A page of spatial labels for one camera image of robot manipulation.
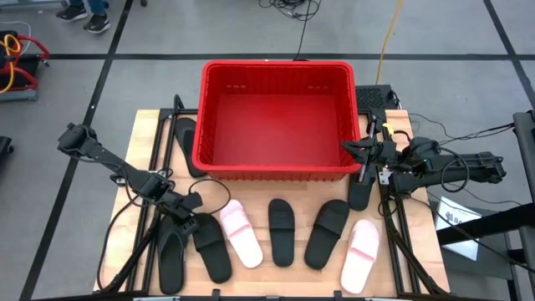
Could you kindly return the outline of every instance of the wooden tabletop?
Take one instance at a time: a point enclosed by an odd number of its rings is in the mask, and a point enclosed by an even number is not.
[[[155,139],[155,129],[158,122],[159,110],[139,110],[135,118],[130,145],[126,161],[138,169],[149,167],[150,153]],[[404,130],[412,136],[409,117],[404,110],[387,110],[387,122],[395,130]],[[194,115],[182,115],[195,119]],[[366,137],[367,124],[365,116],[359,117],[361,136]],[[170,121],[165,123],[162,143],[158,158],[157,169],[162,167],[166,137]],[[403,135],[395,135],[398,150],[407,145]],[[187,171],[184,156],[176,140],[173,140],[171,168],[176,182],[176,191],[186,194],[189,185],[195,181]],[[179,292],[185,296],[211,295],[214,288],[221,290],[222,296],[302,296],[302,297],[328,297],[333,291],[341,290],[344,296],[354,296],[345,292],[340,286],[340,274],[347,253],[350,229],[360,219],[368,219],[380,230],[380,250],[377,261],[372,267],[364,291],[360,296],[367,297],[394,297],[395,286],[389,247],[385,232],[383,218],[377,212],[380,201],[379,187],[374,185],[369,206],[362,212],[351,211],[342,237],[336,244],[327,266],[316,271],[309,268],[303,259],[308,237],[312,230],[318,209],[332,199],[347,199],[349,178],[335,182],[299,182],[299,181],[225,181],[232,192],[232,198],[238,199],[246,209],[254,232],[262,247],[264,260],[262,264],[248,269],[238,259],[236,252],[227,242],[227,249],[231,257],[232,277],[223,284],[213,283],[206,272],[201,255],[195,250],[193,241],[188,243],[186,250],[186,282]],[[201,193],[205,205],[196,209],[196,212],[209,212],[220,207],[226,198],[226,193],[217,184],[203,182],[196,186]],[[425,189],[415,191],[413,197],[427,201]],[[288,268],[279,268],[273,263],[271,244],[268,229],[268,204],[273,198],[286,200],[293,208],[295,214],[295,259]],[[115,198],[115,207],[112,216],[128,202],[125,189],[120,188]],[[418,202],[406,201],[405,213],[409,225],[412,248],[415,256],[420,260],[425,270],[435,279],[439,286],[449,291],[446,270],[442,262],[441,250],[436,238],[435,225],[428,207]],[[138,207],[129,207],[116,221],[110,233],[110,239],[101,271],[103,285],[111,281],[125,263],[132,251],[136,226],[140,215]],[[401,252],[400,265],[406,292],[410,292],[410,280],[406,268],[406,261]],[[138,277],[135,289],[141,288],[143,271],[145,270],[146,251],[138,265]],[[154,264],[150,294],[161,294],[159,289],[157,260]]]

